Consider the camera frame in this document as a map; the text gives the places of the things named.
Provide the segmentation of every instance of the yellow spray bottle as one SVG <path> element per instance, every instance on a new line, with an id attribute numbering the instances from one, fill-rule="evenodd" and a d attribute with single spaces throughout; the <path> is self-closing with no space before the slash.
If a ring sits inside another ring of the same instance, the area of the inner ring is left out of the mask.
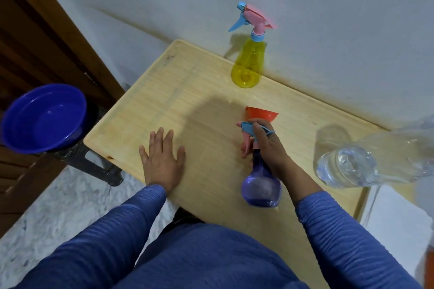
<path id="1" fill-rule="evenodd" d="M 258 84 L 263 72 L 266 47 L 263 41 L 265 29 L 275 29 L 276 26 L 253 5 L 240 1 L 237 8 L 241 11 L 240 18 L 229 29 L 229 32 L 248 24 L 253 25 L 253 30 L 250 39 L 246 41 L 243 50 L 236 58 L 231 78 L 238 87 L 252 88 Z"/>

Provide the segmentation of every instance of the table top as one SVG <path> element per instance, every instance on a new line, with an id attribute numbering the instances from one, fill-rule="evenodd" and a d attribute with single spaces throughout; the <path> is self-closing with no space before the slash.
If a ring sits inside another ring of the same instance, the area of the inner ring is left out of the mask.
<path id="1" fill-rule="evenodd" d="M 381 128 L 263 77 L 251 89 L 231 81 L 233 63 L 176 40 L 85 137 L 84 143 L 144 182 L 138 147 L 160 126 L 174 130 L 174 150 L 185 145 L 182 183 L 170 199 L 208 223 L 244 232 L 277 252 L 311 288 L 327 288 L 286 190 L 279 207 L 250 207 L 241 182 L 250 169 L 241 159 L 236 122 L 253 106 L 278 112 L 273 121 L 287 153 L 351 215 L 363 204 L 361 188 L 335 190 L 315 176 L 328 150 Z"/>

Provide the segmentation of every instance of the marble floor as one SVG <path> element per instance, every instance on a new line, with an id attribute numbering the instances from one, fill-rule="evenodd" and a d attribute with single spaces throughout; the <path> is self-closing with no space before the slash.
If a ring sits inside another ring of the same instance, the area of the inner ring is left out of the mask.
<path id="1" fill-rule="evenodd" d="M 123 173 L 117 187 L 66 167 L 0 239 L 0 289 L 16 285 L 41 259 L 121 204 L 144 184 Z M 146 245 L 171 222 L 177 206 L 166 201 Z"/>

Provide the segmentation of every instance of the white cloth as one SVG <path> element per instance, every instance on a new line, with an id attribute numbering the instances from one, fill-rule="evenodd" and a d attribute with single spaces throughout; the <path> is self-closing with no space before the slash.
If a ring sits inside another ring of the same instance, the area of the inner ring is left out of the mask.
<path id="1" fill-rule="evenodd" d="M 360 223 L 413 277 L 433 234 L 432 218 L 392 187 L 372 187 Z"/>

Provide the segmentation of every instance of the spray bottle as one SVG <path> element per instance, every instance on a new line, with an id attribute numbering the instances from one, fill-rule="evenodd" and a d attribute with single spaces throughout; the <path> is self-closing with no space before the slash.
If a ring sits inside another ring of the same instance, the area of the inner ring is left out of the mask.
<path id="1" fill-rule="evenodd" d="M 274 29 L 276 26 L 251 4 L 240 1 L 237 8 L 241 11 L 240 18 L 229 32 L 248 24 L 253 25 L 253 30 L 235 61 L 231 78 L 238 87 L 252 88 L 258 84 L 263 72 L 265 29 Z"/>
<path id="2" fill-rule="evenodd" d="M 253 123 L 243 121 L 237 122 L 236 125 L 241 127 L 246 149 L 250 147 L 250 137 L 255 138 L 253 142 L 253 170 L 241 185 L 241 195 L 251 206 L 277 207 L 282 195 L 282 184 L 278 178 L 271 174 L 270 168 L 261 157 L 258 140 L 253 132 Z M 267 136 L 275 133 L 264 126 L 261 127 Z"/>

